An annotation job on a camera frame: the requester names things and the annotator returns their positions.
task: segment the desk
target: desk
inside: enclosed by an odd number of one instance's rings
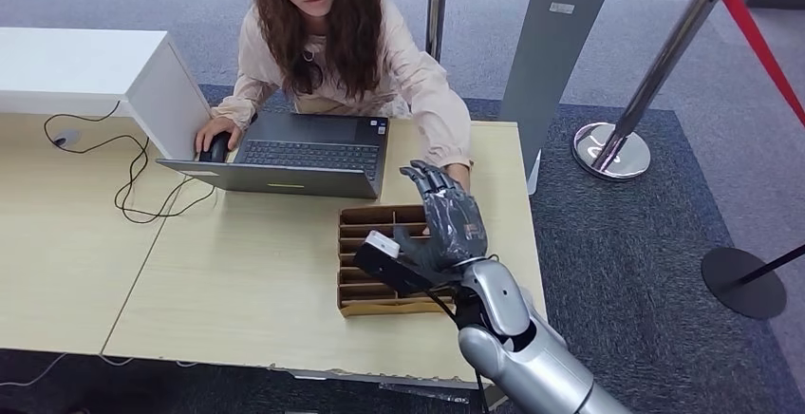
[[[398,172],[418,155],[418,137],[411,121],[392,122],[380,203],[421,203]],[[472,138],[473,193],[490,250],[545,314],[517,128],[475,122]],[[174,207],[205,187],[187,188]],[[168,219],[104,354],[473,383],[443,314],[345,319],[338,312],[339,210],[368,204],[218,192]]]
[[[162,220],[126,221],[113,206],[140,149],[116,141],[85,155],[45,138],[42,115],[0,114],[0,348],[99,353]],[[118,134],[145,137],[129,118],[57,119],[83,148]],[[149,166],[130,206],[156,209],[178,177]]]

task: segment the black mouse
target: black mouse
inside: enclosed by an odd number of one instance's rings
[[[221,132],[213,136],[210,142],[210,151],[202,151],[198,154],[201,162],[226,162],[226,155],[229,153],[229,137],[231,132]]]

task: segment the woman's hand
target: woman's hand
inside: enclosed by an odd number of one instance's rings
[[[448,164],[444,171],[451,179],[458,181],[467,194],[470,194],[470,168],[464,164]]]
[[[213,141],[213,137],[222,132],[232,134],[229,137],[227,147],[230,151],[234,150],[234,148],[237,147],[237,143],[240,141],[240,136],[243,134],[243,131],[229,118],[215,117],[209,120],[207,124],[204,124],[204,127],[196,134],[196,152],[210,151],[210,143]]]

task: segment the laptop lid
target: laptop lid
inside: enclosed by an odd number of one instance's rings
[[[157,160],[181,174],[226,191],[298,194],[335,198],[377,198],[366,174],[359,170],[311,169],[258,164]]]

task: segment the cardboard organizer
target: cardboard organizer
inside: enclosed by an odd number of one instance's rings
[[[341,211],[338,229],[338,309],[343,316],[367,314],[402,314],[414,312],[441,312],[442,309],[426,294],[400,296],[382,282],[355,266],[355,252],[371,231],[393,236],[394,226],[401,225],[422,242],[427,228],[421,205],[380,206],[351,208]],[[453,298],[449,290],[434,294],[448,307]]]

